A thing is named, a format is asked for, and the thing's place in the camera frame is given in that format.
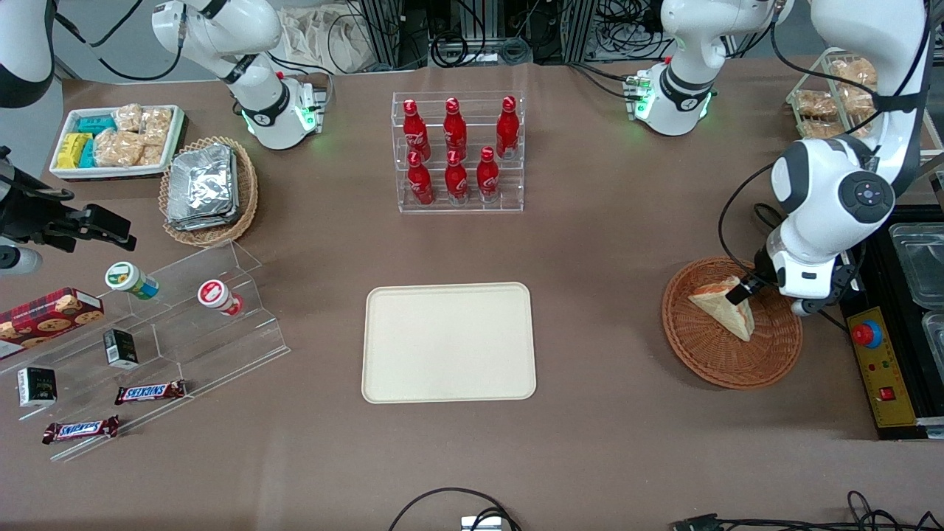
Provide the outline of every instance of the snickers bar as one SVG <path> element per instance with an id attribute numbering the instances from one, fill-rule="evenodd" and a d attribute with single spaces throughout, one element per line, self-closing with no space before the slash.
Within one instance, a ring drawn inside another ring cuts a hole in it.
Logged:
<path id="1" fill-rule="evenodd" d="M 62 442 L 83 437 L 115 437 L 118 435 L 119 424 L 120 422 L 118 421 L 117 415 L 105 420 L 96 420 L 95 422 L 77 422 L 75 424 L 59 424 L 53 422 L 49 424 L 45 433 L 42 434 L 42 444 Z"/>
<path id="2" fill-rule="evenodd" d="M 115 405 L 125 402 L 143 402 L 147 400 L 163 400 L 180 398 L 187 394 L 183 380 L 166 384 L 138 385 L 136 387 L 118 387 L 118 397 Z"/>

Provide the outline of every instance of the yellow snack package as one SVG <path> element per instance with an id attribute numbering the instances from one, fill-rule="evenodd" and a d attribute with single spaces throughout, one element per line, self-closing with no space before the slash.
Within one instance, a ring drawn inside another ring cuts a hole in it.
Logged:
<path id="1" fill-rule="evenodd" d="M 62 140 L 62 148 L 56 155 L 57 168 L 78 168 L 78 161 L 82 158 L 82 149 L 85 143 L 92 139 L 91 133 L 68 133 Z"/>

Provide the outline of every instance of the acrylic bottle rack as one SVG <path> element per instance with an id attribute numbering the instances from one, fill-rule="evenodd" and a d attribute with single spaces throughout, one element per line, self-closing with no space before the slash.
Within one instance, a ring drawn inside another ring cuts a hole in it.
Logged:
<path id="1" fill-rule="evenodd" d="M 481 149 L 484 146 L 495 147 L 497 138 L 496 125 L 501 116 L 501 100 L 511 95 L 517 100 L 516 112 L 520 127 L 518 129 L 517 156 L 498 163 L 498 199 L 484 203 L 479 197 L 476 183 L 476 167 L 479 165 Z M 469 200 L 463 206 L 449 203 L 446 190 L 446 138 L 443 134 L 443 121 L 446 119 L 446 100 L 455 97 L 459 100 L 460 112 L 465 119 L 468 144 L 467 157 L 463 166 L 468 174 Z M 421 205 L 410 190 L 407 179 L 407 147 L 403 133 L 403 102 L 412 99 L 416 102 L 419 115 L 426 122 L 430 137 L 432 155 L 425 166 L 432 177 L 432 187 L 436 200 L 431 205 Z M 396 173 L 396 201 L 404 214 L 460 214 L 487 212 L 521 212 L 525 208 L 525 95 L 521 91 L 480 91 L 480 92 L 441 92 L 441 93 L 394 93 L 390 111 L 394 140 L 394 171 Z"/>

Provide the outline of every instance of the control panel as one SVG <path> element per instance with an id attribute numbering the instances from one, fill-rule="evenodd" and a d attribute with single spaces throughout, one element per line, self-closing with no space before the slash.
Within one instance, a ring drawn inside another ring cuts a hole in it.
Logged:
<path id="1" fill-rule="evenodd" d="M 868 403 L 879 428 L 915 425 L 915 410 L 904 386 L 898 358 L 888 341 L 882 311 L 871 308 L 846 319 Z"/>

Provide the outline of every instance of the connector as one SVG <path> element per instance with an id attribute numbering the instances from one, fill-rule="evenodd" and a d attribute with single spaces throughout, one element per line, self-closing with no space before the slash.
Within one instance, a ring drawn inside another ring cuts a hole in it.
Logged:
<path id="1" fill-rule="evenodd" d="M 672 531 L 721 531 L 716 513 L 703 514 L 672 524 Z"/>

